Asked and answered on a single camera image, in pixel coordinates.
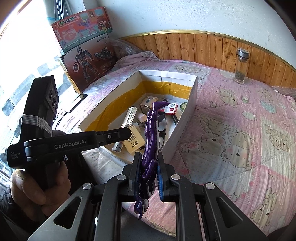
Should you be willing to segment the person's left hand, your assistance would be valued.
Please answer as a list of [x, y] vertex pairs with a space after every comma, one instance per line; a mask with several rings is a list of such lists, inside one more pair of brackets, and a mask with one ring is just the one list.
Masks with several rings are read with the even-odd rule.
[[64, 162], [57, 169], [54, 183], [43, 191], [26, 171], [15, 170], [11, 176], [11, 195], [29, 219], [43, 223], [70, 197], [71, 182]]

